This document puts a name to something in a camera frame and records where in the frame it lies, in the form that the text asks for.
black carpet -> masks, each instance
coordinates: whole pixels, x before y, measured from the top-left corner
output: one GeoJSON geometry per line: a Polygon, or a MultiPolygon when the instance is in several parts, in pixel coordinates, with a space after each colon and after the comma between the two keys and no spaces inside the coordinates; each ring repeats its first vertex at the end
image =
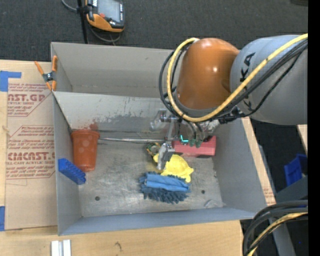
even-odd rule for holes
{"type": "MultiPolygon", "coordinates": [[[[76,0],[66,0],[76,7],[76,0]]],[[[190,37],[220,38],[243,48],[269,36],[308,32],[306,0],[124,0],[126,26],[116,45],[174,49],[190,37]]],[[[90,31],[90,44],[103,44],[90,31]]],[[[84,43],[78,14],[60,0],[0,1],[0,59],[50,61],[50,43],[84,43]]],[[[277,192],[286,187],[284,165],[304,154],[295,126],[252,121],[277,192]]],[[[303,250],[308,255],[308,248],[303,250]]],[[[272,240],[259,255],[276,256],[272,240]]]]}

blue microfiber towel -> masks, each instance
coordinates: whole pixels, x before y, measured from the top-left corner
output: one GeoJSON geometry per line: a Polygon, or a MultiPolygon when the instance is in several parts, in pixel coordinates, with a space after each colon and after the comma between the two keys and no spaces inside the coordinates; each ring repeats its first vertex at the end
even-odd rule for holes
{"type": "Polygon", "coordinates": [[[185,179],[174,175],[162,176],[156,172],[147,172],[139,179],[144,199],[153,199],[168,204],[178,204],[188,197],[189,184],[185,179]]]}

yellow cable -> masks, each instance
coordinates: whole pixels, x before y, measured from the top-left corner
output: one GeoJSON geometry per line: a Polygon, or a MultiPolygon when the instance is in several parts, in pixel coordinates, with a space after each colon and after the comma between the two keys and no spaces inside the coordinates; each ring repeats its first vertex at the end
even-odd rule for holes
{"type": "MultiPolygon", "coordinates": [[[[295,219],[297,217],[300,217],[302,215],[306,215],[308,214],[307,212],[297,212],[297,213],[289,213],[279,219],[277,219],[275,222],[273,222],[271,225],[269,225],[254,241],[252,244],[255,244],[256,242],[258,242],[261,237],[263,237],[267,232],[269,232],[274,226],[277,226],[285,221],[288,221],[288,220],[292,220],[292,219],[295,219]]],[[[257,250],[258,246],[255,246],[248,254],[247,256],[252,256],[255,251],[257,250]]]]}
{"type": "Polygon", "coordinates": [[[281,52],[283,52],[285,49],[289,48],[290,46],[292,46],[293,44],[302,41],[304,39],[308,38],[308,33],[300,35],[292,40],[290,40],[289,42],[285,43],[283,46],[279,47],[278,49],[276,49],[273,53],[271,53],[265,60],[263,60],[251,73],[250,75],[248,75],[248,77],[238,86],[238,88],[220,105],[218,106],[214,111],[212,111],[209,114],[206,114],[202,117],[191,117],[188,116],[186,114],[184,114],[176,105],[174,98],[172,96],[171,93],[171,85],[170,85],[170,81],[171,81],[171,71],[172,71],[172,66],[174,64],[174,61],[176,59],[176,56],[178,54],[178,52],[187,44],[192,43],[196,40],[198,40],[197,38],[190,38],[187,39],[186,41],[184,41],[183,43],[181,43],[177,49],[174,51],[172,58],[170,60],[169,63],[169,67],[168,67],[168,73],[167,73],[167,80],[166,80],[166,88],[167,88],[167,93],[168,93],[168,98],[169,101],[173,107],[173,109],[185,120],[190,121],[190,122],[204,122],[212,117],[214,117],[215,115],[217,115],[220,111],[222,111],[246,86],[247,84],[255,77],[255,75],[265,66],[267,65],[267,63],[269,61],[271,61],[274,57],[276,57],[278,54],[280,54],[281,52]]]}

handheld device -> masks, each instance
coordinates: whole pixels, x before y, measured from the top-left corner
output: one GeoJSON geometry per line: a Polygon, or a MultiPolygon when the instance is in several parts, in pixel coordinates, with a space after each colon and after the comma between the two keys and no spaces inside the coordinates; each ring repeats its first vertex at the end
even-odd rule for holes
{"type": "Polygon", "coordinates": [[[125,8],[122,0],[86,0],[90,11],[88,23],[100,30],[120,33],[125,29],[125,8]]]}

red block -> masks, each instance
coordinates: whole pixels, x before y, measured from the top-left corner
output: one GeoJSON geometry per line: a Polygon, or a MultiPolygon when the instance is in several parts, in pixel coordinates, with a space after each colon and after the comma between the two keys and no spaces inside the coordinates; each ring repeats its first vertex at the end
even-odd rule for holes
{"type": "Polygon", "coordinates": [[[202,142],[200,147],[183,145],[179,140],[172,141],[172,147],[176,153],[182,153],[188,157],[214,156],[216,154],[216,136],[212,136],[208,141],[202,142]]]}

